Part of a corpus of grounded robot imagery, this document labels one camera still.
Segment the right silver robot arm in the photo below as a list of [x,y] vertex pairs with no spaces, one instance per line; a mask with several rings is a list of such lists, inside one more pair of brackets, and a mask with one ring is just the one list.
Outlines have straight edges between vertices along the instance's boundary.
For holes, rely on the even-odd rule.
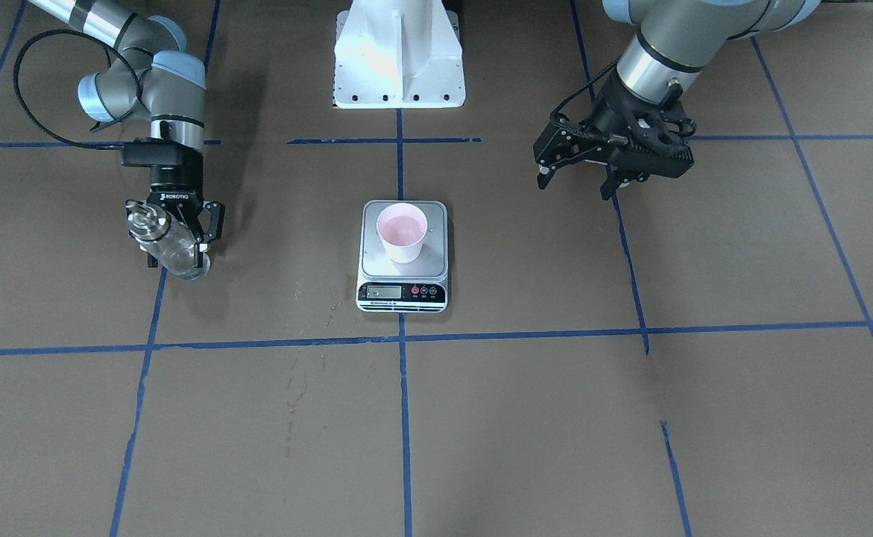
[[98,132],[145,120],[147,137],[115,144],[122,165],[146,168],[150,191],[126,201],[130,238],[148,266],[185,281],[210,269],[208,247],[224,231],[224,204],[204,196],[204,119],[207,68],[188,54],[186,35],[169,18],[147,18],[116,1],[37,1],[66,24],[65,34],[101,45],[103,72],[78,83],[76,95]]

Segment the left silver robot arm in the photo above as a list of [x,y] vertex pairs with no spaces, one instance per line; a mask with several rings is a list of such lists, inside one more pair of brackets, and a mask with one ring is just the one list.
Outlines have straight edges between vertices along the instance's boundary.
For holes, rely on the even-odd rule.
[[651,176],[677,179],[694,166],[696,123],[681,98],[726,42],[789,28],[816,1],[605,1],[618,22],[637,28],[623,54],[582,91],[601,87],[589,115],[573,122],[557,106],[534,143],[539,188],[580,162],[610,167],[600,187],[608,200]]

